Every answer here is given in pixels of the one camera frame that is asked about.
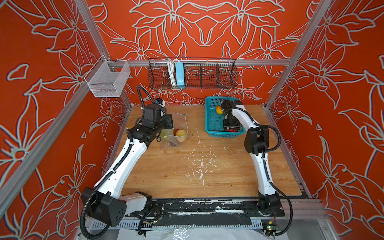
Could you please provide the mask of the yellow red peach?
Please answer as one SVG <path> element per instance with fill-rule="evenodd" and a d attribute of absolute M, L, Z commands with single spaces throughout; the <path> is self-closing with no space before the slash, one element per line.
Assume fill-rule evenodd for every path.
<path fill-rule="evenodd" d="M 224 113 L 223 108 L 221 106 L 216 106 L 216 113 L 222 115 Z"/>

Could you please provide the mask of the light blue box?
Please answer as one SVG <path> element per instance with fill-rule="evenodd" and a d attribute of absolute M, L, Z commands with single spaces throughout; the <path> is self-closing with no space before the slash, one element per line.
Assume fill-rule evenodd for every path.
<path fill-rule="evenodd" d="M 176 62 L 175 63 L 176 70 L 176 82 L 177 87 L 183 89 L 185 87 L 185 73 L 184 73 L 184 63 Z"/>

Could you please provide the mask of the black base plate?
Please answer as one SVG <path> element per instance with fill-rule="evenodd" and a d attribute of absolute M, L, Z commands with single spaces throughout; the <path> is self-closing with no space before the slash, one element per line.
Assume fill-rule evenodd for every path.
<path fill-rule="evenodd" d="M 285 217 L 286 212 L 282 206 L 277 207 L 268 214 L 262 214 L 258 208 L 258 197 L 212 197 L 212 198 L 154 198 L 149 206 L 137 213 L 143 216 L 154 207 L 156 213 L 164 214 L 244 214 L 247 217 Z"/>

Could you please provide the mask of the yellow potato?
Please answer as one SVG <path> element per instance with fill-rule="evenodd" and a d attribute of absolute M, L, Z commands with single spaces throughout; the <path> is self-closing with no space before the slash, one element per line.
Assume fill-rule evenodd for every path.
<path fill-rule="evenodd" d="M 184 142 L 188 137 L 188 133 L 186 130 L 184 129 L 179 129 L 179 131 L 177 132 L 177 135 L 176 135 L 176 139 L 179 143 L 182 143 Z"/>

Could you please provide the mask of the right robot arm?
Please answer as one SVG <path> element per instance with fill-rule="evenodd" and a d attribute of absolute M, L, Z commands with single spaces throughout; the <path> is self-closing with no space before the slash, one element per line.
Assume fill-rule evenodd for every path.
<path fill-rule="evenodd" d="M 244 146 L 250 154 L 258 178 L 258 211 L 269 216 L 282 208 L 280 196 L 284 196 L 273 183 L 268 153 L 277 150 L 282 142 L 279 131 L 270 125 L 257 122 L 239 100 L 221 100 L 223 114 L 236 119 L 246 129 Z"/>

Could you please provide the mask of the clear zip top bag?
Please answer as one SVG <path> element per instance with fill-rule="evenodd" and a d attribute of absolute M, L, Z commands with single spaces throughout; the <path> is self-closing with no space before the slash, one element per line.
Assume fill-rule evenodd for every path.
<path fill-rule="evenodd" d="M 188 138 L 188 123 L 187 114 L 171 113 L 173 117 L 173 128 L 162 130 L 160 137 L 160 148 L 170 149 L 178 148 L 187 141 Z"/>

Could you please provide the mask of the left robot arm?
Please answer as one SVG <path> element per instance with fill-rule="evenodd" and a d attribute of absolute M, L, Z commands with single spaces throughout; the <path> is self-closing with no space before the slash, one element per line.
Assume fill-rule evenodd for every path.
<path fill-rule="evenodd" d="M 161 141 L 163 130 L 174 128 L 173 117 L 167 113 L 165 101 L 150 97 L 150 104 L 146 105 L 142 94 L 148 91 L 142 86 L 137 86 L 137 91 L 142 116 L 134 127 L 126 130 L 128 138 L 108 171 L 92 189 L 85 188 L 81 194 L 84 206 L 80 215 L 80 230 L 88 240 L 100 238 L 127 215 L 140 220 L 139 229 L 144 223 L 156 222 L 163 215 L 160 207 L 152 206 L 152 198 L 148 194 L 136 192 L 122 195 L 124 184 L 139 158 L 153 141 Z"/>

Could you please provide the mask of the turquoise plastic basket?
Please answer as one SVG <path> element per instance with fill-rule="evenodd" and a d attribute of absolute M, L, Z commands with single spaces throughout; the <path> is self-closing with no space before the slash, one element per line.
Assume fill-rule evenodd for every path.
<path fill-rule="evenodd" d="M 216 107 L 221 105 L 222 100 L 238 100 L 234 97 L 213 96 L 205 98 L 205 130 L 210 137 L 217 138 L 236 138 L 246 133 L 246 130 L 242 125 L 237 132 L 228 132 L 224 130 L 223 123 L 225 116 L 219 115 L 216 112 Z"/>

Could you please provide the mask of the green cabbage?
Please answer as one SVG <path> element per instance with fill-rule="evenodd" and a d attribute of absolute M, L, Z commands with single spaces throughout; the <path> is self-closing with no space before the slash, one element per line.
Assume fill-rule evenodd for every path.
<path fill-rule="evenodd" d="M 174 139 L 174 130 L 166 129 L 161 131 L 161 138 L 166 141 L 172 141 Z"/>

